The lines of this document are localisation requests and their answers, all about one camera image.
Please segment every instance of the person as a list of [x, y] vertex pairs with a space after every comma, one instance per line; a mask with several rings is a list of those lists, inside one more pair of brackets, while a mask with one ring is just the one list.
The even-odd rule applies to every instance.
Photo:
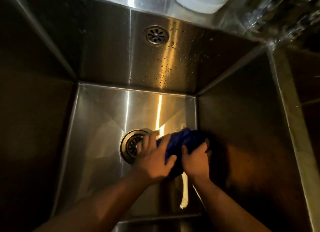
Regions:
[[[112, 231], [122, 215], [133, 205], [143, 191], [168, 176], [177, 159], [169, 157], [165, 164], [166, 147], [170, 134], [156, 145], [155, 131], [143, 137], [137, 146], [137, 158], [132, 170], [116, 184], [106, 187], [82, 200], [69, 211], [60, 214], [34, 232], [91, 232]], [[207, 213], [218, 231], [270, 231], [209, 178], [207, 144], [202, 143], [191, 154], [182, 146], [182, 166], [197, 190]]]

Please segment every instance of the person's right hand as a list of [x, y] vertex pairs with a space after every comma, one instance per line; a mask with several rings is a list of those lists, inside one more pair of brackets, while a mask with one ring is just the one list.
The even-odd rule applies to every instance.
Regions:
[[195, 179], [209, 179], [209, 160], [206, 154], [208, 146], [203, 142], [191, 154], [186, 146], [182, 146], [182, 167], [186, 175], [194, 182]]

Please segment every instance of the blue cloth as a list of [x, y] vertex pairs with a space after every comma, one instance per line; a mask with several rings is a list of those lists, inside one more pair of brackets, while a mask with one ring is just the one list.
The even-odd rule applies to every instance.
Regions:
[[[188, 153], [192, 153], [194, 149], [196, 149], [200, 144], [205, 141], [206, 137], [202, 134], [202, 132], [198, 130], [191, 131], [189, 128], [185, 128], [180, 132], [173, 133], [171, 135], [170, 141], [168, 143], [166, 152], [165, 152], [165, 162], [167, 163], [168, 158], [171, 155], [177, 156], [177, 161], [175, 162], [173, 168], [169, 173], [169, 179], [174, 179], [175, 177], [181, 175], [183, 173], [182, 168], [182, 152], [181, 147], [185, 145], [188, 149]], [[159, 146], [161, 139], [157, 140], [157, 147]]]

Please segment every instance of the cloth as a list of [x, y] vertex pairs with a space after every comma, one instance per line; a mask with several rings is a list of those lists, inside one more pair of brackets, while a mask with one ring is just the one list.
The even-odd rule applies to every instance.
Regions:
[[[175, 177], [183, 173], [182, 167], [182, 152], [181, 147], [185, 145], [188, 149], [188, 153], [192, 153], [200, 144], [205, 141], [206, 137], [201, 131], [185, 128], [180, 132], [173, 133], [171, 135], [170, 141], [168, 143], [166, 152], [165, 152], [165, 162], [167, 163], [168, 158], [171, 155], [176, 155], [177, 160], [169, 173], [169, 179], [173, 180]], [[161, 138], [157, 140], [157, 147], [161, 143]]]

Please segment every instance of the drain slot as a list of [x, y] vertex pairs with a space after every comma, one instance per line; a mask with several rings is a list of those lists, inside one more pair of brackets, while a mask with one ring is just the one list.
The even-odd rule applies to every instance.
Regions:
[[138, 143], [150, 132], [151, 130], [149, 131], [148, 129], [133, 130], [123, 137], [120, 142], [120, 153], [127, 163], [134, 163], [134, 160], [137, 157]]

